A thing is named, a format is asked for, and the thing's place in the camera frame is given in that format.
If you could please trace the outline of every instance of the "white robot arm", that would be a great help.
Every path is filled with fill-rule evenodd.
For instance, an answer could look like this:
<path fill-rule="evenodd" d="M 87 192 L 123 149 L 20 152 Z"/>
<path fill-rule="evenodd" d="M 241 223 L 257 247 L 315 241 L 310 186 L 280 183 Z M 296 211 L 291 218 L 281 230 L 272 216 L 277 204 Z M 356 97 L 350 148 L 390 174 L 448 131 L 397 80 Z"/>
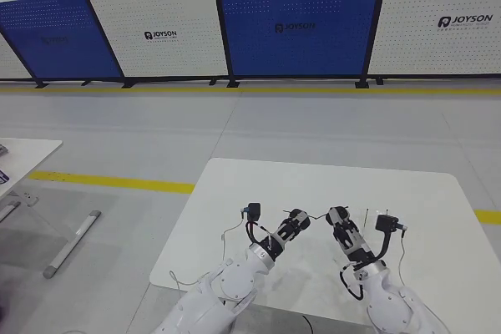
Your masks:
<path fill-rule="evenodd" d="M 412 289 L 391 283 L 390 270 L 381 259 L 387 252 L 391 234 L 399 229 L 404 236 L 407 230 L 406 226 L 398 223 L 398 218 L 390 215 L 378 216 L 376 229 L 384 232 L 384 241 L 377 256 L 373 255 L 345 207 L 331 208 L 326 215 L 326 221 L 334 227 L 334 237 L 349 261 L 354 263 L 353 269 L 360 287 L 359 294 L 351 291 L 343 279 L 343 271 L 348 266 L 340 271 L 340 279 L 357 300 L 362 300 L 366 292 L 369 300 L 367 314 L 377 333 L 404 333 L 413 327 L 418 334 L 448 333 L 445 325 Z"/>
<path fill-rule="evenodd" d="M 228 259 L 208 275 L 199 279 L 195 287 L 185 294 L 153 334 L 219 334 L 254 301 L 256 274 L 267 275 L 276 258 L 284 251 L 285 244 L 293 240 L 301 230 L 310 225 L 306 212 L 294 209 L 282 221 L 278 230 L 257 241 L 253 227 L 260 217 L 260 204 L 250 203 L 245 208 L 247 235 L 252 244 L 245 250 L 245 259 Z M 220 278 L 220 287 L 227 302 L 221 301 L 212 288 L 212 282 Z"/>

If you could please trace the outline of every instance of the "floor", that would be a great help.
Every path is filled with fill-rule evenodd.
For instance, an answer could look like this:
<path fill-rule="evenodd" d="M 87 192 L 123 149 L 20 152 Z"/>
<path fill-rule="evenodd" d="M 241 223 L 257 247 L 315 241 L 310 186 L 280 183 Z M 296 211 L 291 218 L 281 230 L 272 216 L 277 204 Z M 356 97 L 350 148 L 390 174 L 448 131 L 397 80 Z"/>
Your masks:
<path fill-rule="evenodd" d="M 211 157 L 444 172 L 474 209 L 501 210 L 501 96 L 0 93 L 0 136 L 63 140 L 41 170 L 183 183 L 195 183 Z M 48 219 L 77 226 L 91 210 L 104 215 L 52 280 L 41 271 L 64 241 L 25 208 L 0 225 L 8 313 L 0 334 L 147 334 L 161 323 L 178 292 L 150 285 L 149 273 L 188 195 L 36 180 L 23 187 Z M 501 225 L 483 228 L 501 261 Z M 315 333 L 371 332 L 309 320 Z M 296 314 L 253 306 L 235 333 L 258 332 L 310 328 Z"/>

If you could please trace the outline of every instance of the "white table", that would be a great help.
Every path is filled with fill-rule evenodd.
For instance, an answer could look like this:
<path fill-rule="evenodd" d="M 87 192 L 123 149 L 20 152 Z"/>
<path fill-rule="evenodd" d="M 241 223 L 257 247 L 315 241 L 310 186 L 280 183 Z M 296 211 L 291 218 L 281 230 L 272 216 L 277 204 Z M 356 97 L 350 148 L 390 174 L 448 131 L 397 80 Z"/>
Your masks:
<path fill-rule="evenodd" d="M 453 333 L 501 332 L 501 265 L 457 180 L 447 174 L 373 170 L 312 164 L 212 159 L 150 274 L 156 286 L 176 288 L 168 271 L 194 281 L 221 262 L 220 234 L 240 222 L 240 208 L 261 202 L 260 223 L 273 231 L 299 208 L 318 216 L 348 205 L 374 253 L 382 233 L 376 211 L 389 210 L 408 226 L 402 276 Z M 249 245 L 245 227 L 226 235 L 226 257 Z M 400 234 L 384 260 L 394 281 L 402 254 Z M 257 282 L 255 304 L 370 325 L 364 304 L 338 279 L 347 263 L 332 229 L 313 220 L 286 245 L 270 275 Z"/>
<path fill-rule="evenodd" d="M 46 140 L 46 139 L 13 139 L 0 138 L 0 144 L 6 146 L 9 150 L 8 154 L 0 157 L 0 169 L 9 177 L 9 181 L 0 185 L 0 200 L 8 194 L 15 194 L 14 188 L 24 180 L 33 170 L 35 170 L 42 162 L 50 155 L 57 151 L 63 142 L 61 140 Z M 44 221 L 54 228 L 62 237 L 67 239 L 67 244 L 59 252 L 56 258 L 50 263 L 44 271 L 46 278 L 52 277 L 63 261 L 67 258 L 71 250 L 78 244 L 79 240 L 84 236 L 85 232 L 99 217 L 99 211 L 93 211 L 85 220 L 85 222 L 76 231 L 71 230 L 66 225 L 59 222 L 49 222 L 45 220 L 33 206 L 38 199 L 26 192 L 18 194 L 18 199 L 26 204 L 26 206 L 40 220 Z M 12 201 L 9 205 L 0 211 L 0 222 L 15 208 L 20 205 L 18 201 Z"/>

